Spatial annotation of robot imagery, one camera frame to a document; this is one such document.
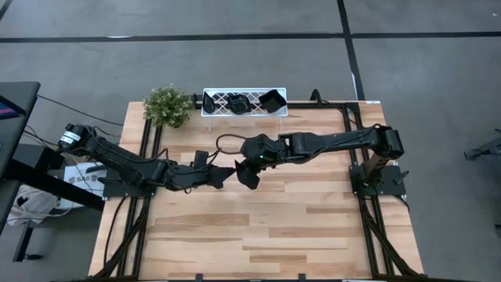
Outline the white printed cardboard box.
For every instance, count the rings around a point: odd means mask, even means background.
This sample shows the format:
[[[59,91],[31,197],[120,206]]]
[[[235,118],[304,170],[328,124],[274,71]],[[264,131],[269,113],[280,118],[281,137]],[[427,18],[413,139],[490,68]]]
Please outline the white printed cardboard box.
[[[63,180],[82,190],[103,197],[104,185],[98,178],[106,177],[107,170],[102,169],[94,172],[87,172],[89,168],[101,165],[99,162],[87,162],[66,166],[64,169]]]

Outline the black oval mini plate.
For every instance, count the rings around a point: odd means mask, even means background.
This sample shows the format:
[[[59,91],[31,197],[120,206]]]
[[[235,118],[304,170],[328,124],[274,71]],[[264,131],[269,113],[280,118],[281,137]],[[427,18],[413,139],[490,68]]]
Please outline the black oval mini plate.
[[[252,110],[250,100],[243,94],[229,96],[227,98],[227,108],[237,115],[250,113]]]

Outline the lit display screen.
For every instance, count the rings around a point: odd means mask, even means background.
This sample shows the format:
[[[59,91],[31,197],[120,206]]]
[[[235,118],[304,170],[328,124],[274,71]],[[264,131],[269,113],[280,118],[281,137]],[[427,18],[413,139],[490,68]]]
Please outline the lit display screen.
[[[0,96],[0,120],[17,118],[23,115],[23,109],[7,98]]]

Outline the black square mini plate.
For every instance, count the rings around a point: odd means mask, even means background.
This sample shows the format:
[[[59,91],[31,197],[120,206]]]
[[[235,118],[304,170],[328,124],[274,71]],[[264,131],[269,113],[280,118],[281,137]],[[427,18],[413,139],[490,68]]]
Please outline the black square mini plate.
[[[264,95],[258,97],[261,106],[269,113],[275,113],[287,104],[286,99],[279,93],[277,89],[272,89]]]

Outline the green potted plant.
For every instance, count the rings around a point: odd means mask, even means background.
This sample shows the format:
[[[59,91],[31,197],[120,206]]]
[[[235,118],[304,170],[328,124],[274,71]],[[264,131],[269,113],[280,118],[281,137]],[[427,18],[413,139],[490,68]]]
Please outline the green potted plant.
[[[151,89],[143,107],[144,118],[155,126],[180,128],[191,118],[195,105],[183,89],[170,84]]]

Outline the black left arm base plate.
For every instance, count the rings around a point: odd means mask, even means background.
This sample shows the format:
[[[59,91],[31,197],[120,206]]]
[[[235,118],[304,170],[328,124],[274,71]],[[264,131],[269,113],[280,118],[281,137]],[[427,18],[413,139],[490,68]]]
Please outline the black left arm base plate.
[[[136,188],[128,185],[115,171],[108,170],[105,177],[97,179],[104,185],[104,197],[152,197],[156,194],[157,188],[148,186],[146,188]]]

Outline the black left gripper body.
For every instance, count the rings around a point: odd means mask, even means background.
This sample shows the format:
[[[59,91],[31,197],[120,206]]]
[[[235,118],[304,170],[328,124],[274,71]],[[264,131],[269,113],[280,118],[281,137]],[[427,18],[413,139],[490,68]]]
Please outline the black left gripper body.
[[[212,186],[221,189],[224,169],[217,166],[198,169],[189,166],[169,168],[164,177],[164,187],[171,191],[188,190],[198,186]]]

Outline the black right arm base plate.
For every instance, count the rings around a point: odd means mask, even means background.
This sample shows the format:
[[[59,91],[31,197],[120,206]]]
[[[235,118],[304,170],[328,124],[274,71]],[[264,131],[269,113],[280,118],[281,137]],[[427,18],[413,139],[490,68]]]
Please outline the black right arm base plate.
[[[363,175],[363,170],[360,166],[349,168],[353,193],[364,197],[406,195],[404,178],[408,174],[408,171],[402,172],[399,166],[389,165],[382,168],[379,177],[369,180]]]

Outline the white plastic bag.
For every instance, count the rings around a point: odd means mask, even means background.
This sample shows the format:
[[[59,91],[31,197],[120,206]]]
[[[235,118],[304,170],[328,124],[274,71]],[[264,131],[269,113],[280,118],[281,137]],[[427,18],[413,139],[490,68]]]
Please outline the white plastic bag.
[[[9,211],[7,223],[17,226],[28,221],[42,222],[57,206],[58,198],[32,186],[21,185]]]

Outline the grey tripod stand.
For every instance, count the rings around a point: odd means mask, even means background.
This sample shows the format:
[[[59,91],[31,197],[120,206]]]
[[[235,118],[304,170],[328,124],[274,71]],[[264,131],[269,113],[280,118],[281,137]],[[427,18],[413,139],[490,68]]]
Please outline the grey tripod stand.
[[[495,128],[496,137],[463,152],[469,174],[488,173],[501,175],[501,128]]]

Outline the black desk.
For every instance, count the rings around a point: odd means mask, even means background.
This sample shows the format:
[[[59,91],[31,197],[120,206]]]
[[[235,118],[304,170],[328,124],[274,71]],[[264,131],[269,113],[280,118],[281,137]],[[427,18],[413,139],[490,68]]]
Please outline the black desk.
[[[14,158],[36,104],[40,86],[37,81],[0,82],[0,96],[23,109],[23,115],[19,117],[0,120],[0,236],[22,184],[99,212],[104,209],[101,197],[49,175],[47,168],[34,168]]]

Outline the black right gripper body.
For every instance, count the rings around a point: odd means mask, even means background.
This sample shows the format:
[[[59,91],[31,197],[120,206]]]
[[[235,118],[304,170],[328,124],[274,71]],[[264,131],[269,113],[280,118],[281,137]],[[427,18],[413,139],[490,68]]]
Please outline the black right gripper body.
[[[267,135],[246,138],[240,153],[244,156],[241,165],[247,167],[272,167],[292,161],[287,137],[281,135],[277,140],[272,140]]]

